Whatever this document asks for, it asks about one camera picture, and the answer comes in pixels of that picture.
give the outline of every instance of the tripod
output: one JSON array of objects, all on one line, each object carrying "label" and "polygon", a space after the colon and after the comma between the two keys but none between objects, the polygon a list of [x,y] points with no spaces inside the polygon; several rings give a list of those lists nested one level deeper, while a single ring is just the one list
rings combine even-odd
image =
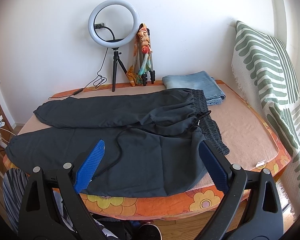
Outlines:
[{"label": "tripod", "polygon": [[124,67],[124,64],[122,63],[122,61],[120,60],[120,54],[121,52],[118,52],[119,48],[112,48],[114,50],[113,52],[113,72],[112,72],[112,92],[115,91],[115,80],[117,78],[117,66],[118,66],[118,62],[123,70],[123,72],[126,74],[127,70]]}]

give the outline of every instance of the dark gray sweatpants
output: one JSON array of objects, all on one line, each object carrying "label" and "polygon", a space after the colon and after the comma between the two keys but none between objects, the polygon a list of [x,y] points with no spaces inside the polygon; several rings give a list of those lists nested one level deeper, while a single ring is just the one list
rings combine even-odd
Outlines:
[{"label": "dark gray sweatpants", "polygon": [[206,173],[198,146],[209,139],[226,154],[201,90],[169,89],[133,96],[67,98],[34,111],[53,127],[16,136],[6,152],[30,173],[73,162],[99,139],[104,158],[88,188],[90,195],[155,197],[191,189]]}]

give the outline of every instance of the white ring light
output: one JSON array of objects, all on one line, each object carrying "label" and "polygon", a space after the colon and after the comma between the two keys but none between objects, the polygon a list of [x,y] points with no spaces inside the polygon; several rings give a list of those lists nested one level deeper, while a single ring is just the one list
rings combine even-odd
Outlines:
[{"label": "white ring light", "polygon": [[[105,7],[110,6],[110,5],[121,5],[127,8],[133,17],[133,27],[131,30],[131,33],[125,37],[121,41],[116,41],[116,42],[108,42],[108,41],[103,41],[101,38],[99,38],[96,35],[95,29],[94,29],[94,21],[98,15],[98,13]],[[139,30],[139,25],[140,25],[140,18],[137,10],[132,6],[132,4],[124,1],[124,0],[107,0],[102,3],[100,3],[91,13],[88,21],[88,29],[91,38],[98,43],[99,45],[107,48],[118,48],[121,47],[127,43],[129,43],[137,34]]]}]

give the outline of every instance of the blue rubber tip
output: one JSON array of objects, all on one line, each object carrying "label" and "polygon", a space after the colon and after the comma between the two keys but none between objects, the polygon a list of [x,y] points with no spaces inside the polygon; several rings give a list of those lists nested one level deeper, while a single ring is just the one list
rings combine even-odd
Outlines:
[{"label": "blue rubber tip", "polygon": [[77,194],[88,187],[92,176],[96,172],[104,154],[105,142],[103,140],[100,140],[93,148],[93,150],[89,153],[80,169],[77,171],[76,182],[74,184],[74,190]]},{"label": "blue rubber tip", "polygon": [[229,191],[228,176],[205,142],[199,144],[199,156],[217,190],[227,194]]}]

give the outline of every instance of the person's foot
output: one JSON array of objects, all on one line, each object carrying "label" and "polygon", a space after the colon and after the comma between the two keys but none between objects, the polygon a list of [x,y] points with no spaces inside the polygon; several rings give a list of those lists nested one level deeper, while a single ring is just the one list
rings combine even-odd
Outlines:
[{"label": "person's foot", "polygon": [[162,236],[156,225],[144,224],[139,228],[135,240],[162,240]]}]

